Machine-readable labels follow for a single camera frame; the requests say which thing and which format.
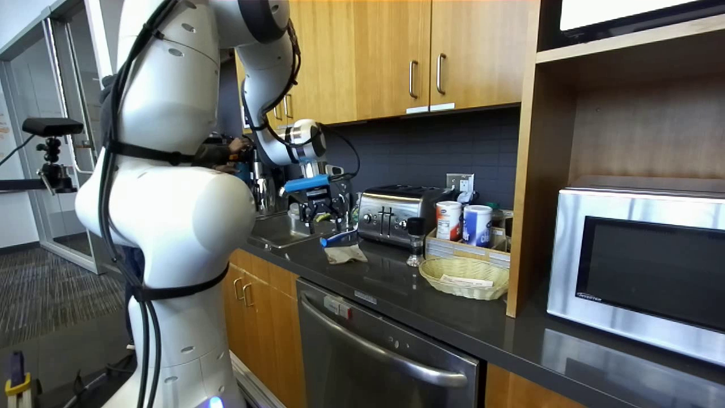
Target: toaster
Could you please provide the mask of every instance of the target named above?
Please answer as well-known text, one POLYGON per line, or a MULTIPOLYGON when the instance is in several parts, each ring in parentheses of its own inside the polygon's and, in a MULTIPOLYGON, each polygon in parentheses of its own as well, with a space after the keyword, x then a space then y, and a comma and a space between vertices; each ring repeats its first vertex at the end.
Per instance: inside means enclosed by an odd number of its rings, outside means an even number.
POLYGON ((441 190, 419 183, 385 183, 359 195, 357 235, 382 245, 424 252, 434 226, 441 190))

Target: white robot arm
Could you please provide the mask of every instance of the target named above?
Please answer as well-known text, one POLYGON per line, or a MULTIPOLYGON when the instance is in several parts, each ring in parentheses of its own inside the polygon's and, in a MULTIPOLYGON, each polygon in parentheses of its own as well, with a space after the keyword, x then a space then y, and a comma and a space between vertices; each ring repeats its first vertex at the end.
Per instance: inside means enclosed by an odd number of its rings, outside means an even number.
POLYGON ((240 402, 220 280, 252 231, 254 197, 240 178, 186 161, 216 125, 220 50, 235 48, 257 148, 272 163, 298 163, 301 186, 321 176, 319 127, 303 121, 276 137, 265 121, 298 67, 288 3, 124 0, 117 40, 106 143, 74 201, 110 246, 142 252, 142 274, 124 274, 139 370, 108 405, 240 402))

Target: backsplash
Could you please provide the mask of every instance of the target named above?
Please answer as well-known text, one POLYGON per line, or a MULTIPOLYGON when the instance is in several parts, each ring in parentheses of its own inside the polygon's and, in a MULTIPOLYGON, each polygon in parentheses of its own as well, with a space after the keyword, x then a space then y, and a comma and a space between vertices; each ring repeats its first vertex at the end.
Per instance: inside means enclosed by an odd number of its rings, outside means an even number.
POLYGON ((355 167, 346 137, 359 152, 355 190, 388 182, 444 186, 447 172, 474 172, 482 201, 511 206, 519 106, 447 116, 405 116, 327 127, 328 163, 355 167))

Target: stainless steel dishwasher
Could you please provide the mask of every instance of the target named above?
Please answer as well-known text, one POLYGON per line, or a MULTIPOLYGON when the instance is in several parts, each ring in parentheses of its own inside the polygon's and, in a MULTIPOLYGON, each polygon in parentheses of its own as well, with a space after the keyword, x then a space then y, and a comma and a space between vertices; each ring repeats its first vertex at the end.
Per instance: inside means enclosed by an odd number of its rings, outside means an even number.
POLYGON ((477 361, 298 280, 311 408, 476 408, 477 361))

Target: black countertop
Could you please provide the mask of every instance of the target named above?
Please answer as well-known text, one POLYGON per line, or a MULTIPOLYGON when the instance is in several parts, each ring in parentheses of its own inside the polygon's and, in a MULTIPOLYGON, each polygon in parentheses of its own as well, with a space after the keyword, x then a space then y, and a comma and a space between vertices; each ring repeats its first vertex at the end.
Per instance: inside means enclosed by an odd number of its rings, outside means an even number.
MULTIPOLYGON (((280 226, 284 223, 257 223, 255 235, 278 235, 280 226)), ((436 293, 405 266, 408 254, 399 250, 359 243, 366 263, 328 266, 318 240, 272 252, 255 243, 248 240, 243 250, 587 405, 725 403, 722 367, 549 317, 544 290, 511 319, 504 317, 502 302, 436 293)))

